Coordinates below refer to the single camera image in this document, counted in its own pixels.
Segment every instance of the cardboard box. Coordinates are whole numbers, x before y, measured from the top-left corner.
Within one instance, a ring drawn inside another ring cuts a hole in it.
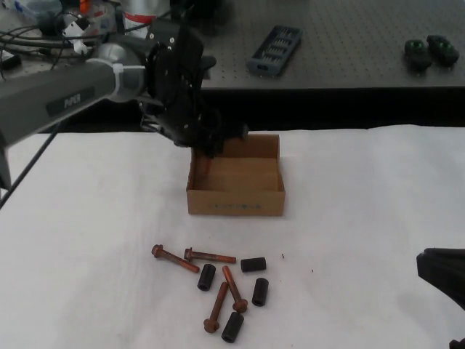
[[[187,182],[190,214],[282,216],[283,178],[278,135],[249,135],[229,140],[223,154],[211,160],[192,152]]]

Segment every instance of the gray breadboard table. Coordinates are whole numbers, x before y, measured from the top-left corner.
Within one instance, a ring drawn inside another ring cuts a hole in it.
[[[465,54],[463,0],[234,0],[228,19],[212,37],[206,54],[218,64],[203,84],[209,89],[326,89],[370,87],[461,87],[463,58],[452,69],[433,65],[424,75],[409,73],[403,61],[408,39],[446,36]],[[20,23],[0,10],[0,28]],[[282,76],[260,78],[246,69],[275,25],[303,30],[302,42]],[[25,61],[15,74],[46,70]]]

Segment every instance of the black rubber spacer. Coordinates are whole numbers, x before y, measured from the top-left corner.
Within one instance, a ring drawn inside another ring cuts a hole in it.
[[[267,260],[264,257],[250,258],[248,260],[241,260],[240,269],[243,273],[248,271],[259,271],[267,268]]]
[[[257,307],[262,307],[267,302],[268,284],[269,282],[265,278],[258,278],[255,281],[252,303]]]
[[[221,334],[221,338],[225,342],[234,343],[243,322],[244,317],[236,311],[233,312],[230,316],[230,319],[227,321],[226,327]]]
[[[211,283],[213,282],[213,277],[217,269],[214,265],[205,264],[202,269],[201,278],[198,279],[197,287],[202,291],[210,290]]]

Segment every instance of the black cable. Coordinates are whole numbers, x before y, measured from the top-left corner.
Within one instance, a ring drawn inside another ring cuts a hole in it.
[[[57,55],[52,55],[52,54],[44,54],[44,53],[40,53],[38,52],[37,50],[32,50],[32,51],[28,51],[26,49],[13,49],[13,48],[8,48],[7,49],[8,52],[11,52],[11,53],[14,53],[16,55],[25,55],[25,56],[29,56],[29,57],[37,57],[37,58],[57,58]],[[72,59],[81,59],[82,56],[78,56],[78,55],[61,55],[60,59],[61,60],[72,60]]]
[[[165,18],[166,16],[170,15],[173,11],[177,10],[177,7],[176,8],[173,8],[173,9],[170,9],[166,12],[164,12],[162,15],[160,16],[157,16],[157,18]],[[143,23],[141,25],[137,25],[133,28],[130,28],[130,29],[126,29],[124,31],[124,33],[130,33],[132,31],[136,31],[138,29],[142,29],[142,28],[145,28],[145,27],[148,27],[151,23]],[[5,32],[5,31],[0,31],[0,35],[2,36],[5,36],[5,35],[10,35],[8,32]],[[98,34],[98,35],[87,35],[87,36],[69,36],[67,37],[68,40],[79,40],[79,39],[83,39],[83,40],[89,40],[89,39],[100,39],[102,38],[104,35],[106,34]],[[33,37],[27,37],[27,36],[18,36],[16,37],[16,39],[21,39],[21,40],[26,40],[26,41],[61,41],[62,38],[60,36],[33,36]],[[22,42],[20,43],[14,43],[14,45],[18,45],[18,46],[35,46],[35,44],[31,44],[31,45],[26,45]],[[57,48],[60,48],[58,47],[57,45],[53,46],[53,47],[46,47],[46,48],[53,48],[53,49],[57,49]]]
[[[63,42],[62,42],[62,47],[60,49],[60,53],[58,53],[58,56],[55,58],[55,61],[53,62],[53,65],[52,67],[50,68],[51,71],[53,71],[53,69],[55,68],[55,66],[58,64],[58,61],[60,60],[62,54],[63,54],[63,50],[65,49],[65,41],[66,41],[66,38],[63,38]]]
[[[21,184],[21,182],[24,180],[24,178],[28,175],[29,171],[33,168],[33,166],[36,164],[36,162],[41,158],[42,154],[44,151],[49,147],[50,143],[53,141],[53,139],[57,136],[58,132],[60,131],[60,128],[63,124],[63,121],[61,121],[52,131],[50,136],[45,140],[44,144],[39,148],[37,153],[34,155],[34,157],[29,161],[29,163],[26,165],[24,170],[20,173],[18,178],[13,182],[12,187],[7,191],[5,196],[0,200],[0,209],[5,206],[6,202],[8,199],[13,195],[17,187]]]
[[[4,81],[6,81],[6,79],[5,79],[5,76],[4,76],[4,74],[3,74],[3,51],[7,48],[7,45],[8,45],[9,43],[11,43],[11,41],[15,40],[15,36],[16,36],[16,35],[24,34],[24,33],[28,32],[28,31],[32,31],[32,30],[34,30],[34,29],[36,29],[36,28],[37,28],[36,25],[34,25],[34,26],[29,26],[29,27],[22,27],[23,30],[20,31],[18,34],[15,34],[15,35],[12,35],[12,33],[13,33],[14,31],[19,30],[18,28],[13,29],[12,31],[9,32],[9,34],[10,34],[12,37],[11,37],[8,41],[4,42],[3,46],[2,46],[1,49],[0,49],[0,76],[1,76],[1,78],[2,78]]]

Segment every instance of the copper bolt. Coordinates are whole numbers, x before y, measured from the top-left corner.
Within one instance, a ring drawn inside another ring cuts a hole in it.
[[[211,260],[213,262],[231,263],[231,264],[235,264],[236,262],[235,257],[220,256],[218,254],[212,254],[212,253],[196,252],[192,250],[192,247],[184,251],[184,259],[189,260],[189,261]]]
[[[213,306],[213,310],[211,311],[211,315],[203,322],[203,327],[208,333],[215,333],[219,328],[218,316],[221,307],[223,306],[223,301],[226,298],[228,288],[229,286],[227,285],[227,282],[223,282],[221,284],[218,291],[217,300],[215,302],[215,305]]]
[[[179,258],[178,256],[175,256],[174,254],[165,251],[163,249],[163,245],[155,245],[152,248],[152,254],[155,258],[164,258],[165,260],[171,260],[173,263],[181,265],[183,268],[186,268],[192,271],[193,273],[198,273],[198,271],[200,270],[200,268],[197,265],[190,264],[187,260],[183,260],[182,258]]]
[[[231,270],[227,265],[223,267],[223,274],[225,275],[226,282],[230,286],[231,294],[234,298],[234,305],[232,306],[232,309],[238,313],[245,313],[247,310],[247,301],[243,300],[240,296],[238,287],[235,285],[233,275],[231,274]]]

